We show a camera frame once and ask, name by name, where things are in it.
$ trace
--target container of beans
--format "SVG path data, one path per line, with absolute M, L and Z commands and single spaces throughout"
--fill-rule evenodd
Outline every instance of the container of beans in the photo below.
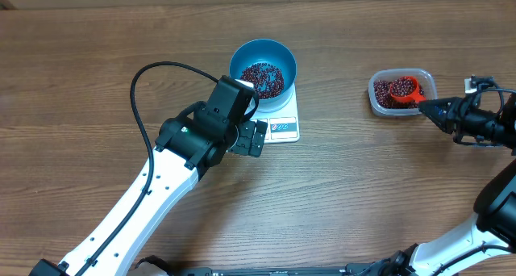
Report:
M 270 39 L 253 40 L 240 46 L 229 66 L 231 77 L 254 85 L 260 97 L 260 112 L 278 111 L 289 102 L 297 72 L 291 51 Z
M 371 77 L 368 86 L 372 112 L 378 116 L 419 115 L 416 102 L 399 103 L 390 96 L 391 84 L 410 85 L 412 79 L 419 83 L 420 94 L 426 99 L 437 99 L 434 78 L 423 69 L 389 69 L 377 72 Z

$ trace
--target white arm casing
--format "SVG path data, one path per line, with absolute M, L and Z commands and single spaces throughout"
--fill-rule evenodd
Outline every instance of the white arm casing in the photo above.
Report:
M 111 241 L 98 262 L 83 275 L 126 275 L 136 255 L 170 209 L 198 182 L 197 169 L 185 168 L 185 159 L 165 149 L 154 152 L 154 174 L 149 195 L 139 205 L 119 234 Z M 68 275 L 75 275 L 104 240 L 114 231 L 141 194 L 147 181 L 148 160 L 122 198 L 97 228 L 68 253 L 62 261 L 69 264 Z
M 476 228 L 477 214 L 458 227 L 447 232 L 439 239 L 419 245 L 410 259 L 410 266 L 418 276 L 431 276 L 441 266 L 457 259 L 466 253 L 478 249 L 482 245 L 508 247 L 508 244 L 491 232 L 481 232 Z M 499 249 L 488 249 L 485 253 L 475 253 L 445 270 L 439 276 L 452 276 L 488 258 L 506 255 L 508 252 Z

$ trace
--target clear plastic container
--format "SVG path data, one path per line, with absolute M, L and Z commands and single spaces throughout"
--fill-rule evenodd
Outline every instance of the clear plastic container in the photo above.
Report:
M 437 89 L 435 88 L 434 78 L 423 69 L 389 69 L 377 72 L 369 81 L 369 101 L 371 102 L 372 112 L 378 116 L 404 116 L 419 115 L 421 112 L 417 109 L 387 109 L 378 104 L 374 95 L 374 82 L 378 80 L 386 80 L 391 82 L 400 77 L 411 76 L 416 77 L 419 85 L 425 91 L 427 99 L 437 99 Z

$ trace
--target white digital scale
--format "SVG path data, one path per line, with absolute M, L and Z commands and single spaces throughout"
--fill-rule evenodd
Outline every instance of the white digital scale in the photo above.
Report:
M 242 82 L 250 87 L 252 83 Z M 256 113 L 251 120 L 261 120 L 267 123 L 265 143 L 292 143 L 299 140 L 299 116 L 296 86 L 291 85 L 286 92 L 276 98 L 260 100 Z

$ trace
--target orange scoop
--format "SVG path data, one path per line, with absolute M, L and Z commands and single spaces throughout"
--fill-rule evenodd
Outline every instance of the orange scoop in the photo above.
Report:
M 414 101 L 414 102 L 418 103 L 418 102 L 427 100 L 424 96 L 419 94 L 419 83 L 418 83 L 418 80 L 416 79 L 416 77 L 404 77 L 404 78 L 410 79 L 412 81 L 412 83 L 414 83 L 415 89 L 412 92 L 412 94 L 408 94 L 406 96 L 397 96 L 397 95 L 393 94 L 394 83 L 392 83 L 390 85 L 389 94 L 390 94 L 390 96 L 392 96 L 394 98 L 395 101 L 403 102 L 403 103 L 408 103 L 408 102 Z

